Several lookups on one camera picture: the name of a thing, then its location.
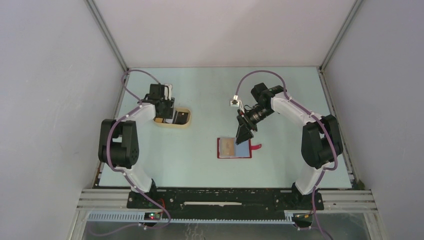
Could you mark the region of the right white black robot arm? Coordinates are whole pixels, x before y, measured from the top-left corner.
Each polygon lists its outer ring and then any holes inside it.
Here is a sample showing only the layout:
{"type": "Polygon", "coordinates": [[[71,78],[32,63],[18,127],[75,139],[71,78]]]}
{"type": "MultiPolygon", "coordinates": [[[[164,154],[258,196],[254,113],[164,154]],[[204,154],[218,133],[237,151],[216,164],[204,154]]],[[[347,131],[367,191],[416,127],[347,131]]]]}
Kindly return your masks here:
{"type": "Polygon", "coordinates": [[[324,173],[338,168],[338,156],[343,145],[338,120],[331,114],[321,115],[306,109],[295,101],[284,86],[267,88],[264,83],[251,90],[256,104],[250,109],[242,106],[238,95],[234,95],[231,106],[237,106],[237,145],[253,138],[258,123],[273,113],[281,114],[301,127],[301,156],[304,166],[294,182],[297,191],[291,194],[291,204],[304,209],[311,202],[310,194],[318,188],[324,173]]]}

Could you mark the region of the beige oval tray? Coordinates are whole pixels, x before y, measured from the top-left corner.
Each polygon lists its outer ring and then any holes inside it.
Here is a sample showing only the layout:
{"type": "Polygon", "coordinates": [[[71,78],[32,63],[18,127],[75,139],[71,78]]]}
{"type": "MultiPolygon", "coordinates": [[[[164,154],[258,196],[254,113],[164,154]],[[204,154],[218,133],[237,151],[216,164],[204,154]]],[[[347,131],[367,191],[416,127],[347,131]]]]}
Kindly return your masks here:
{"type": "Polygon", "coordinates": [[[186,129],[191,124],[192,113],[189,108],[175,107],[172,118],[155,117],[154,123],[162,128],[186,129]]]}

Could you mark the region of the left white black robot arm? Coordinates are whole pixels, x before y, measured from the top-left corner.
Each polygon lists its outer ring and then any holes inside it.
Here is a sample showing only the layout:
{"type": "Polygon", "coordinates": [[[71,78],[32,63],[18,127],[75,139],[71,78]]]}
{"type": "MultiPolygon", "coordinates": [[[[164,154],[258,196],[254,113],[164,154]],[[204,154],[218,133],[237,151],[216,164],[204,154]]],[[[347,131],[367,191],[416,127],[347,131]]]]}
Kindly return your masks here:
{"type": "Polygon", "coordinates": [[[156,206],[158,194],[151,190],[154,185],[151,177],[145,172],[135,172],[140,155],[137,125],[155,118],[173,118],[175,98],[172,91],[172,84],[151,84],[149,93],[134,109],[118,119],[104,119],[100,125],[99,161],[124,176],[131,189],[140,193],[138,201],[145,208],[156,206]]]}

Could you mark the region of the red leather card holder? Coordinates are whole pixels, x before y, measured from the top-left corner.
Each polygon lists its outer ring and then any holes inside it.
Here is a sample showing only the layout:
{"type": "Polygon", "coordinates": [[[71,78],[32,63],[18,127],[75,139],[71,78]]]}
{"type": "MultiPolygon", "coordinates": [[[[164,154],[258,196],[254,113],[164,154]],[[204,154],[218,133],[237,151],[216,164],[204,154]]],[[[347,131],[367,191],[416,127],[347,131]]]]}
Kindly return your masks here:
{"type": "Polygon", "coordinates": [[[222,138],[233,138],[233,137],[219,137],[217,138],[217,158],[218,159],[251,159],[253,157],[253,151],[259,150],[262,148],[262,144],[252,145],[251,140],[245,141],[239,145],[236,145],[234,138],[234,149],[235,156],[233,157],[222,157],[220,155],[220,139],[222,138]]]}

